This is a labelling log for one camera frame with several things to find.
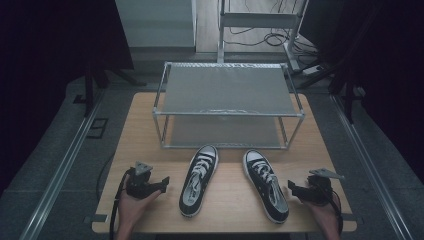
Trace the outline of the grey table corner bracket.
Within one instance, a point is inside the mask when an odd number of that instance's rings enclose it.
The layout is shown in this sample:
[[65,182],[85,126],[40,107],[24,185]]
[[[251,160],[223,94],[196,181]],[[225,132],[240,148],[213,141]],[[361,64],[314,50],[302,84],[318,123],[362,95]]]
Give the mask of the grey table corner bracket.
[[91,223],[95,223],[95,222],[100,222],[100,223],[104,223],[106,222],[108,219],[108,216],[105,214],[94,214],[91,216],[85,216],[83,219],[83,222],[85,224],[91,224]]
[[355,214],[349,214],[349,213],[342,213],[341,214],[344,221],[354,221],[358,225],[362,225],[364,223],[364,220],[361,216],[355,215]]

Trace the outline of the black canvas sneaker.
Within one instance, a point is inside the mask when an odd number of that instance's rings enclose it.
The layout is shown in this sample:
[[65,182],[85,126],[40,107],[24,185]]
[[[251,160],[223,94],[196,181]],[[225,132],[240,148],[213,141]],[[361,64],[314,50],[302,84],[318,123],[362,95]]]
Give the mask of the black canvas sneaker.
[[275,224],[284,223],[289,207],[268,159],[257,150],[248,150],[243,157],[243,168],[257,190],[268,219]]
[[193,217],[201,209],[206,188],[219,162],[214,146],[202,146],[192,157],[179,198],[179,209],[184,217]]

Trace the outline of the aluminium floor rail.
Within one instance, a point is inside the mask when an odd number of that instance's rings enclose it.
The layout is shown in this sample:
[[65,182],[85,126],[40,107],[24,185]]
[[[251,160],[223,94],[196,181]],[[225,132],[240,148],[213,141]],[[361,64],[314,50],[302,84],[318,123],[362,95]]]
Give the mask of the aluminium floor rail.
[[413,234],[408,228],[404,217],[392,195],[389,192],[387,185],[384,183],[379,172],[377,171],[376,166],[374,165],[372,158],[365,148],[365,145],[359,136],[355,126],[349,121],[345,116],[344,108],[342,102],[338,96],[331,95],[330,100],[335,105],[337,114],[340,118],[340,121],[347,132],[349,139],[352,142],[352,145],[355,149],[355,152],[358,155],[358,158],[363,166],[363,169],[372,185],[376,191],[376,195],[385,211],[388,220],[396,233],[398,240],[415,240]]
[[24,227],[19,240],[37,240],[58,196],[65,183],[65,180],[75,162],[77,154],[86,138],[94,118],[98,112],[101,102],[104,98],[105,91],[100,90],[94,98],[93,107],[88,115],[83,119],[79,129],[74,136],[70,146],[68,147],[64,157],[54,172],[46,190],[43,192],[40,201],[33,211],[30,219]]

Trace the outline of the dark curtain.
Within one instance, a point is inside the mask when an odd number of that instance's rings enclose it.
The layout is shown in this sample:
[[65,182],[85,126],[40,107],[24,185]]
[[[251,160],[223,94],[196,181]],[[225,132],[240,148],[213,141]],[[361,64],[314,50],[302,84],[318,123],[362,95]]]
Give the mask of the dark curtain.
[[0,0],[0,195],[35,149],[67,85],[133,67],[117,0]]
[[300,34],[334,65],[373,10],[349,67],[363,107],[424,184],[424,0],[309,0]]

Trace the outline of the person's left hand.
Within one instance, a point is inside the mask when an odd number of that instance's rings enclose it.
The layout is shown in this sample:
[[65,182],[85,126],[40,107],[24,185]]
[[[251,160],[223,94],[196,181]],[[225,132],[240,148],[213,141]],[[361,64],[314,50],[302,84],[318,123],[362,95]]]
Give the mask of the person's left hand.
[[119,225],[118,233],[131,234],[135,225],[143,216],[148,205],[152,203],[161,195],[161,191],[155,191],[144,199],[137,199],[130,196],[126,190],[121,192],[118,213],[119,213]]

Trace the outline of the person's right hand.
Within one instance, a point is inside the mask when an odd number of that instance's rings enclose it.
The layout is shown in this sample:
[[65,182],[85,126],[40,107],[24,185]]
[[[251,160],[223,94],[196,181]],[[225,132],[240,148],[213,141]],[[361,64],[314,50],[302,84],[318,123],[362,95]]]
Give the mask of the person's right hand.
[[306,200],[302,200],[301,203],[310,210],[317,225],[324,233],[338,232],[338,220],[335,210],[330,204],[319,206]]

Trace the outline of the grey metal shoe rack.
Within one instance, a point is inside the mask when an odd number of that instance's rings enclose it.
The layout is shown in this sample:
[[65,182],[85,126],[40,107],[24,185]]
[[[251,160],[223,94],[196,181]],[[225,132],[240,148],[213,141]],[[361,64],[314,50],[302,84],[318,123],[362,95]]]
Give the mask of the grey metal shoe rack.
[[288,149],[304,118],[288,66],[164,66],[152,115],[163,148]]

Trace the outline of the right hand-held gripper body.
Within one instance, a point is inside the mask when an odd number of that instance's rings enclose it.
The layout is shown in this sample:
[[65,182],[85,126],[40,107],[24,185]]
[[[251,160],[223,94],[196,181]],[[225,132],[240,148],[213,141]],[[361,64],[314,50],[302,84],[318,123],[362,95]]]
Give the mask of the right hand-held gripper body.
[[310,170],[309,173],[310,176],[307,177],[309,189],[313,190],[318,196],[318,200],[315,200],[315,203],[329,203],[332,200],[333,195],[331,179],[343,180],[344,176],[326,168]]

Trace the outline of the black stand legs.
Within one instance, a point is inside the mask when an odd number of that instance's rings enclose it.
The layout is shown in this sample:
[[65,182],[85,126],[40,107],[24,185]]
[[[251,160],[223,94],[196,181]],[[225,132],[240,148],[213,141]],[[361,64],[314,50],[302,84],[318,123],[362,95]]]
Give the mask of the black stand legs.
[[352,51],[347,51],[337,63],[324,70],[320,70],[317,75],[297,86],[298,89],[306,89],[334,74],[335,77],[329,84],[328,91],[331,95],[337,95],[341,91],[344,91],[343,113],[350,124],[354,123],[352,117],[353,101],[360,99],[354,93],[355,77],[353,75],[354,68],[352,67],[353,57],[354,53]]
[[[85,105],[84,116],[87,117],[94,109],[94,85],[96,83],[100,89],[105,89],[109,85],[109,79],[106,75],[107,70],[102,69],[100,66],[94,65],[91,62],[88,62],[85,67],[84,74],[84,87],[85,87],[85,97],[78,95],[75,99],[75,103],[83,103]],[[121,69],[110,69],[110,72],[117,75],[121,79],[127,81],[131,85],[135,86],[146,86],[145,82],[136,80],[129,74],[125,73]]]

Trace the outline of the black floor frame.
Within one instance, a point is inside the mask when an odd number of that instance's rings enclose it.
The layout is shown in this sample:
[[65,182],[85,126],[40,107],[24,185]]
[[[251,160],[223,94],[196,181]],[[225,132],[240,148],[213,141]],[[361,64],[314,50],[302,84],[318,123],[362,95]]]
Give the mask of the black floor frame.
[[95,118],[86,135],[88,139],[101,139],[106,131],[108,118]]

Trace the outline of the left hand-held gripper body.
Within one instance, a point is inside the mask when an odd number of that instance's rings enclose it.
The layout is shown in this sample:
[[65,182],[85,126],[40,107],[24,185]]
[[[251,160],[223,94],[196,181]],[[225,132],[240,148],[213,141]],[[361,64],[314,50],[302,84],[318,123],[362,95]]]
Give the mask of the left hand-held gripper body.
[[135,163],[135,167],[130,169],[129,179],[126,183],[128,195],[137,199],[145,199],[160,189],[159,183],[149,183],[152,169],[152,166],[142,162]]

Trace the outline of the white metal stand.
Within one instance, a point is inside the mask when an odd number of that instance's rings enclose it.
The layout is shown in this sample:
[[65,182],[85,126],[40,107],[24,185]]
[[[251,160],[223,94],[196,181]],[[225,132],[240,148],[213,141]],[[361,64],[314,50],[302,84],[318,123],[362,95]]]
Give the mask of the white metal stand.
[[297,13],[241,13],[227,12],[225,0],[220,0],[218,27],[219,40],[217,47],[217,62],[224,62],[224,29],[229,27],[238,28],[279,28],[290,31],[289,40],[283,44],[291,70],[298,72],[300,67],[292,51],[294,42],[298,36],[300,25],[305,13],[308,0],[303,0]]

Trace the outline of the white cabinet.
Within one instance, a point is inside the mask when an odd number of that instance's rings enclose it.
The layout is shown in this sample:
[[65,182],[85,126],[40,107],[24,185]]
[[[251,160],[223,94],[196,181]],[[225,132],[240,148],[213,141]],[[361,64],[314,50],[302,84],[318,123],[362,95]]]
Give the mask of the white cabinet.
[[196,46],[196,0],[115,0],[128,45]]

